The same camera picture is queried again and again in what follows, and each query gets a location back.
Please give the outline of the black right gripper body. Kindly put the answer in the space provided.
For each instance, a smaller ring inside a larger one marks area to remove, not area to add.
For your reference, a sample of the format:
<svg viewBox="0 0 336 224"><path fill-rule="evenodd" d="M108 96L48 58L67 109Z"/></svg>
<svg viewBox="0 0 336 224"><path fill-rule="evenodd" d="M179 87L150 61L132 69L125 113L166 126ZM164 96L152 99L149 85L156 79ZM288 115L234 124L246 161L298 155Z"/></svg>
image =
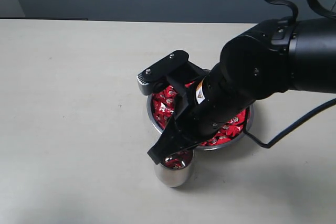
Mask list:
<svg viewBox="0 0 336 224"><path fill-rule="evenodd" d="M195 142L211 138L254 102L230 85L220 69L212 69L187 89L186 98L176 99L174 131Z"/></svg>

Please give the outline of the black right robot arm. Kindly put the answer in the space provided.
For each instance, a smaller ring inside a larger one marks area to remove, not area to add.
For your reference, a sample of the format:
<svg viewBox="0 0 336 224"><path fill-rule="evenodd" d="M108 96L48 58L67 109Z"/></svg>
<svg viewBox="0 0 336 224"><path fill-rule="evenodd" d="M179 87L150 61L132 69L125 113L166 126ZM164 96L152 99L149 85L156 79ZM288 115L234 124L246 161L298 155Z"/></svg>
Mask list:
<svg viewBox="0 0 336 224"><path fill-rule="evenodd" d="M257 100L288 90L335 93L335 21L264 21L230 40L211 71L177 50L143 71L149 95L172 86L173 116L148 155L155 163L212 138Z"/></svg>

